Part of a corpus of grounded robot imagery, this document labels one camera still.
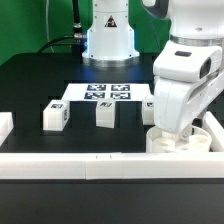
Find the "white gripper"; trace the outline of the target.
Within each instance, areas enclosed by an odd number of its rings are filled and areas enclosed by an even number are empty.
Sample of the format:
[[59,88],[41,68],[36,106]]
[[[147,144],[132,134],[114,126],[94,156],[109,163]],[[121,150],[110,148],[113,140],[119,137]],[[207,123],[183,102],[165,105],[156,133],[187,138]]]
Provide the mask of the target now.
[[182,132],[223,90],[220,46],[186,46],[168,41],[153,65],[155,125]]

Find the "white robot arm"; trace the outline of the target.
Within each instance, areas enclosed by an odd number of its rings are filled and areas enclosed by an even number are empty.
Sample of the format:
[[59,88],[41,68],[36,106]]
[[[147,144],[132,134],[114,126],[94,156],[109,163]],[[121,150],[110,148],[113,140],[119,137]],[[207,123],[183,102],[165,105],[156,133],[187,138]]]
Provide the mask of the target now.
[[[141,0],[154,18],[171,21],[153,64],[155,125],[182,132],[224,90],[224,0]],[[129,0],[92,0],[83,61],[113,66],[135,60]]]

